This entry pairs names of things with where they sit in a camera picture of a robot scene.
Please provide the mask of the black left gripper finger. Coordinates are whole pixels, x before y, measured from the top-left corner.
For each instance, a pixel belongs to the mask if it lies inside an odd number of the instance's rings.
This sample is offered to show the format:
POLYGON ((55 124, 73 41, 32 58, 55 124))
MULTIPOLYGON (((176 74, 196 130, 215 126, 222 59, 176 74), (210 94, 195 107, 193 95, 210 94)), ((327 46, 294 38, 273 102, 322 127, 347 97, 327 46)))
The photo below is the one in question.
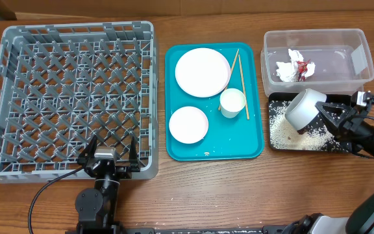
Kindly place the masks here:
POLYGON ((129 168, 131 172, 140 172, 140 162, 136 150, 136 139, 132 137, 129 150, 129 168))
POLYGON ((82 150, 77 158, 77 164, 87 164, 87 162, 94 157, 97 149, 97 136, 94 135, 89 144, 82 150))

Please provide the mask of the grey bowl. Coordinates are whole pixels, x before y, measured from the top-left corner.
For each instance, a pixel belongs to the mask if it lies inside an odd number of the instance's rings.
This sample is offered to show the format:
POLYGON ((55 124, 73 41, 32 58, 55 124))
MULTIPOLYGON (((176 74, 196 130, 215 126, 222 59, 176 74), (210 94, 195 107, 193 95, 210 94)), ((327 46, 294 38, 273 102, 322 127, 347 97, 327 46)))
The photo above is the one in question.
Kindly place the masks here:
POLYGON ((285 118, 296 131, 300 131, 318 115, 316 103, 326 102, 326 100, 326 94, 307 88, 298 93, 288 105, 285 118))

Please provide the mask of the white and red wrapper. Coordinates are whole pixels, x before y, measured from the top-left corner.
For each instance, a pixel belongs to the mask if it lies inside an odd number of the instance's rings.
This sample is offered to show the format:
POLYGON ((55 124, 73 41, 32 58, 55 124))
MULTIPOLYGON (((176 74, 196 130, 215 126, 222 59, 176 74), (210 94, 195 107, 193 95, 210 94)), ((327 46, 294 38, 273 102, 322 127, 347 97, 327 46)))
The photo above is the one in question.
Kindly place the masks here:
POLYGON ((305 82, 315 73, 316 65, 304 57, 298 50, 288 49, 289 62, 276 62, 276 76, 282 82, 305 82))

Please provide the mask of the small white plate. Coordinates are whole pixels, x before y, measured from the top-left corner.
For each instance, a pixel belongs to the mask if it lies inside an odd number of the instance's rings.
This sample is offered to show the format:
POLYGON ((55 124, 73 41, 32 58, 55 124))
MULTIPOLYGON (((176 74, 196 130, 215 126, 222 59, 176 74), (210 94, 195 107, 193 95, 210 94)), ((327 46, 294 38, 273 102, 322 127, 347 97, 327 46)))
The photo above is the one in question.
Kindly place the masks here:
POLYGON ((172 137, 183 144, 195 144, 208 132, 209 122, 206 114, 197 107, 181 107, 169 119, 172 137))

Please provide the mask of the white cup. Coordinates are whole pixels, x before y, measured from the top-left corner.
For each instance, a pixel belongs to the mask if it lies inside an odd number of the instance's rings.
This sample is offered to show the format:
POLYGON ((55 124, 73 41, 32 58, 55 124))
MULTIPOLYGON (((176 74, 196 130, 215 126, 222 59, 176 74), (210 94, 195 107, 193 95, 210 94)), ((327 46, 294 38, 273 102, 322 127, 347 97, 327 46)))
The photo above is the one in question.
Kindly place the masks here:
POLYGON ((245 107, 245 95, 236 88, 228 88, 220 95, 221 113, 226 118, 234 118, 245 107))

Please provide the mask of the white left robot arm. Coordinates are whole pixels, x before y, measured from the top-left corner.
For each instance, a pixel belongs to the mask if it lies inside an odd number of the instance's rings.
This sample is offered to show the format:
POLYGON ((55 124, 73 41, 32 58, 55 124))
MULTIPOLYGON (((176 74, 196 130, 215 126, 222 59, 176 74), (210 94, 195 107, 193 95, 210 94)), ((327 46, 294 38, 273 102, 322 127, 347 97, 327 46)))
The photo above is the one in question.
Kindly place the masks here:
POLYGON ((78 164, 90 177, 95 179, 94 186, 82 190, 75 200, 79 218, 77 233, 126 233, 123 225, 115 220, 118 203, 119 181, 130 179, 132 173, 140 171, 136 151, 136 140, 131 139, 129 165, 116 165, 114 148, 97 146, 97 137, 78 156, 78 164))

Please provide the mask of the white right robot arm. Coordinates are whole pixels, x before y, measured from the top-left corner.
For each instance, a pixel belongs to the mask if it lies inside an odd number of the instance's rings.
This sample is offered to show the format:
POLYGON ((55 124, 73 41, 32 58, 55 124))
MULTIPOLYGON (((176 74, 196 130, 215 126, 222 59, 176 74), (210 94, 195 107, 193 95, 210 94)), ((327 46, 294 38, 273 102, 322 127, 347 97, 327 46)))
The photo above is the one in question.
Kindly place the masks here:
MULTIPOLYGON (((349 142, 351 153, 364 150, 374 158, 374 117, 372 102, 365 107, 317 102, 315 108, 327 130, 338 142, 349 142)), ((374 233, 374 194, 353 211, 349 218, 331 218, 321 213, 306 215, 286 226, 283 233, 374 233)))

